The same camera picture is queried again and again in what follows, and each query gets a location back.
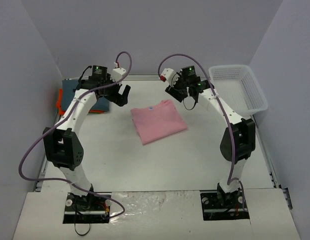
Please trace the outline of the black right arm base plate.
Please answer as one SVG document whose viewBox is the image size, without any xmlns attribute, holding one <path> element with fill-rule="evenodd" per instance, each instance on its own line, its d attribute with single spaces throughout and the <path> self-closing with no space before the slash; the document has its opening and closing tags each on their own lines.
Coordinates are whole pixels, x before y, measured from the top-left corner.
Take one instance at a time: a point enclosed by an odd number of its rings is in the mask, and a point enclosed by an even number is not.
<svg viewBox="0 0 310 240">
<path fill-rule="evenodd" d="M 249 220 L 250 214 L 240 190 L 228 194 L 226 200 L 216 190 L 200 192 L 204 221 Z"/>
</svg>

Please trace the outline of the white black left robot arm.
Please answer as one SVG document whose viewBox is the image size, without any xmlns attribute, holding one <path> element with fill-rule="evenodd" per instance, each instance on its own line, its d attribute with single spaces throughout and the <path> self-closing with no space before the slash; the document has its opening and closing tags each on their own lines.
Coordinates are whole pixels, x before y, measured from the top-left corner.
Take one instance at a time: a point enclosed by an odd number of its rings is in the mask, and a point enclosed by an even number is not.
<svg viewBox="0 0 310 240">
<path fill-rule="evenodd" d="M 104 66 L 93 65 L 92 74 L 87 80 L 80 77 L 74 91 L 73 100 L 64 116 L 57 122 L 55 129 L 49 132 L 45 128 L 43 142 L 46 158 L 64 175 L 70 185 L 70 194 L 78 198 L 77 203 L 84 209 L 92 208 L 96 203 L 94 188 L 85 175 L 82 166 L 84 148 L 79 140 L 79 131 L 91 108 L 104 97 L 122 107 L 128 103 L 131 87 L 127 85 L 123 93 L 120 80 L 128 75 L 125 68 L 117 63 L 108 73 Z"/>
</svg>

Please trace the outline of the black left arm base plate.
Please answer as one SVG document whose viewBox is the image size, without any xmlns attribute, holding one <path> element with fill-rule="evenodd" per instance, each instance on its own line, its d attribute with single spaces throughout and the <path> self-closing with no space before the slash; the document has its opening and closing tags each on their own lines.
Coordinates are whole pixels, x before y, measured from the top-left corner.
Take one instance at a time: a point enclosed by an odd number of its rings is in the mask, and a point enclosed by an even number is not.
<svg viewBox="0 0 310 240">
<path fill-rule="evenodd" d="M 106 199 L 88 194 L 79 197 L 67 194 L 64 207 L 63 224 L 108 224 L 110 207 Z"/>
</svg>

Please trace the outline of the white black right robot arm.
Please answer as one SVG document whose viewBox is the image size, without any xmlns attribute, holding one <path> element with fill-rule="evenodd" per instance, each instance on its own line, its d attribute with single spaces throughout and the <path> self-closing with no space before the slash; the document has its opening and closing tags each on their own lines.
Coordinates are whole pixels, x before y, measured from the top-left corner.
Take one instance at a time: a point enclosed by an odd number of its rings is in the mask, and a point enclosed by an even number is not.
<svg viewBox="0 0 310 240">
<path fill-rule="evenodd" d="M 245 163 L 256 148 L 256 125 L 250 119 L 244 119 L 234 112 L 219 96 L 209 77 L 202 80 L 193 65 L 180 71 L 165 68 L 160 80 L 168 83 L 165 92 L 174 99 L 183 102 L 187 97 L 195 104 L 216 111 L 226 124 L 219 149 L 230 169 L 217 184 L 217 202 L 224 207 L 233 203 L 242 187 L 241 178 Z"/>
</svg>

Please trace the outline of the pink t-shirt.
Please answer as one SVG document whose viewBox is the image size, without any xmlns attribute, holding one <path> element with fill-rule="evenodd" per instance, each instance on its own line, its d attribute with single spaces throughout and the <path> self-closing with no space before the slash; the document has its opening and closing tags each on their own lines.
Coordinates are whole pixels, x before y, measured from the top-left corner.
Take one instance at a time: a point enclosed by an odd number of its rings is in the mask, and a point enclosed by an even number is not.
<svg viewBox="0 0 310 240">
<path fill-rule="evenodd" d="M 188 129 L 172 100 L 130 110 L 137 135 L 143 145 Z"/>
</svg>

